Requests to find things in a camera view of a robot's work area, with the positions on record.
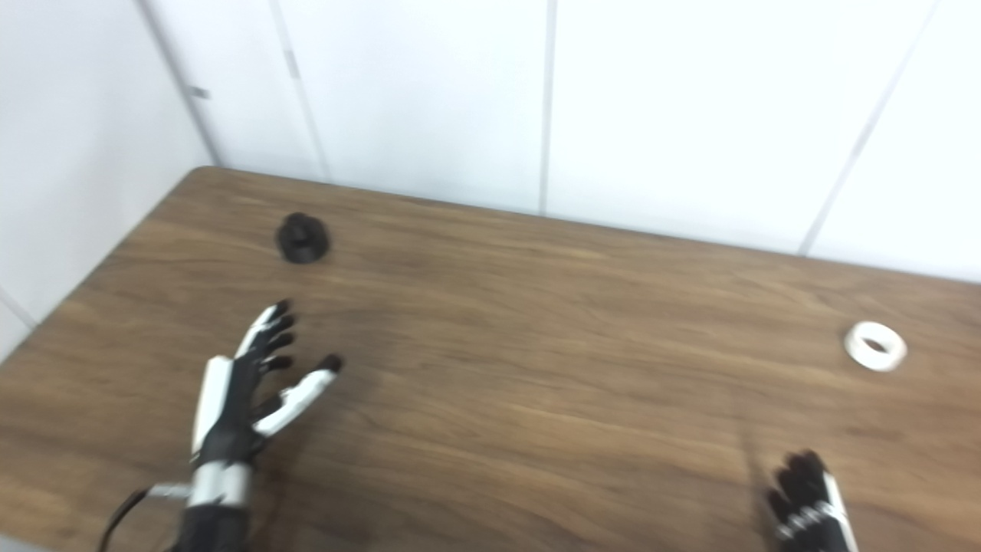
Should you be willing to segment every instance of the black object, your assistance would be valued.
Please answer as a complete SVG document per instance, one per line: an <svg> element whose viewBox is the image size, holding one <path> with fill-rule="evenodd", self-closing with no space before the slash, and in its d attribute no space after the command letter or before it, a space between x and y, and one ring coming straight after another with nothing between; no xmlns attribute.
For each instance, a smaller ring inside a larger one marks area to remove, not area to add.
<svg viewBox="0 0 981 552"><path fill-rule="evenodd" d="M293 213L285 218L276 233L276 243L283 258L297 264L313 262L331 248L324 223L303 213Z"/></svg>
<svg viewBox="0 0 981 552"><path fill-rule="evenodd" d="M766 499L780 552L858 552L838 482L813 451L787 457Z"/></svg>

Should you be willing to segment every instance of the white tape roll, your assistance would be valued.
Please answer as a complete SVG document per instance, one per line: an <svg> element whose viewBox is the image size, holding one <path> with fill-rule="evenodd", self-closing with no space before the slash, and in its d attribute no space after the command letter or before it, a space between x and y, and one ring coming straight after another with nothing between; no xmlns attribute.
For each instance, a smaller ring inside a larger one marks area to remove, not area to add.
<svg viewBox="0 0 981 552"><path fill-rule="evenodd" d="M845 350L866 368L888 372L900 365L905 358L906 342L892 328L878 322L865 321L858 322L845 336Z"/></svg>

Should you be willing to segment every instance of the black fingertip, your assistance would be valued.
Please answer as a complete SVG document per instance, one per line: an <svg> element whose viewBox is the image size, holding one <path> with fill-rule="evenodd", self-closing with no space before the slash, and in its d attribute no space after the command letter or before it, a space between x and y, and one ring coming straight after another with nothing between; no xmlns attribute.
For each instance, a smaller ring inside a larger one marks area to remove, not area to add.
<svg viewBox="0 0 981 552"><path fill-rule="evenodd" d="M330 353L329 355L324 357L324 359L321 360L320 363L317 364L317 367L314 369L328 370L333 373L338 373L340 372L340 369L343 367L344 367L344 359L342 359L340 355Z"/></svg>
<svg viewBox="0 0 981 552"><path fill-rule="evenodd" d="M269 342L269 345L266 346L266 350L267 351L275 351L276 349L279 349L280 347L285 347L285 346L289 345L290 343L293 342L294 339L295 338L294 338L293 334L288 334L288 333L287 334L280 334L280 335L276 336L275 339L273 339L272 341Z"/></svg>
<svg viewBox="0 0 981 552"><path fill-rule="evenodd" d="M270 334L278 334L284 330L288 330L289 328L293 327L293 324L295 323L296 323L296 317L293 316L292 314L287 314L286 316L282 316L279 320L274 322L273 325L271 325L269 327L269 330L267 331L269 331Z"/></svg>
<svg viewBox="0 0 981 552"><path fill-rule="evenodd" d="M268 370L283 370L293 366L293 357L272 357L265 365Z"/></svg>
<svg viewBox="0 0 981 552"><path fill-rule="evenodd" d="M791 505L784 498L784 495L780 494L777 489L770 489L766 493L766 501L770 503L770 510L773 510L773 515L777 517L777 520L781 524L785 524L791 516Z"/></svg>
<svg viewBox="0 0 981 552"><path fill-rule="evenodd" d="M802 456L815 472L823 474L825 471L828 471L828 467L824 465L824 461L814 451L804 451Z"/></svg>
<svg viewBox="0 0 981 552"><path fill-rule="evenodd" d="M279 303L276 303L275 307L276 308L273 309L273 315L271 317L279 318L280 316L283 316L286 311L289 310L289 299L284 299Z"/></svg>

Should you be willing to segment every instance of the robotic hand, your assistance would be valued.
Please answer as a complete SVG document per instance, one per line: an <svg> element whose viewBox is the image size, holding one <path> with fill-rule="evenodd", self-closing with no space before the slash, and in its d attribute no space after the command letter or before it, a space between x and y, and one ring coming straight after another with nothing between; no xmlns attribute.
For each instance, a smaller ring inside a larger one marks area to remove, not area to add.
<svg viewBox="0 0 981 552"><path fill-rule="evenodd" d="M276 356L276 350L293 342L293 335L284 333L294 321L288 310L286 301L266 308L245 333L234 359L208 361L191 439L191 483L162 483L134 492L109 520L99 552L107 549L123 516L146 496L187 501L172 552L244 552L256 455L270 436L313 403L342 365L340 357L327 355L296 386L253 405L263 376L292 365L290 357Z"/></svg>
<svg viewBox="0 0 981 552"><path fill-rule="evenodd" d="M858 552L834 476L811 451L790 455L767 500L779 524L780 552Z"/></svg>

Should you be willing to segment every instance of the robotic arm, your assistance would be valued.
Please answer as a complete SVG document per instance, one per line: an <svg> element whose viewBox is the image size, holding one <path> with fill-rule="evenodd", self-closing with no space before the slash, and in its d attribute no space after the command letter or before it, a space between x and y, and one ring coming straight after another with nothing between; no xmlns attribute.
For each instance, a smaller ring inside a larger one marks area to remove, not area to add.
<svg viewBox="0 0 981 552"><path fill-rule="evenodd" d="M780 552L858 552L835 477L812 451L787 457L767 501Z"/></svg>
<svg viewBox="0 0 981 552"><path fill-rule="evenodd" d="M209 360L201 384L191 439L194 475L190 484L159 484L133 493L110 519L99 545L122 517L146 496L186 499L178 542L172 552L244 552L248 536L253 461L269 437L296 419L340 372L342 361L327 355L294 386L253 405L263 376L292 365L276 350L293 342L289 303L266 308L248 328L234 359Z"/></svg>

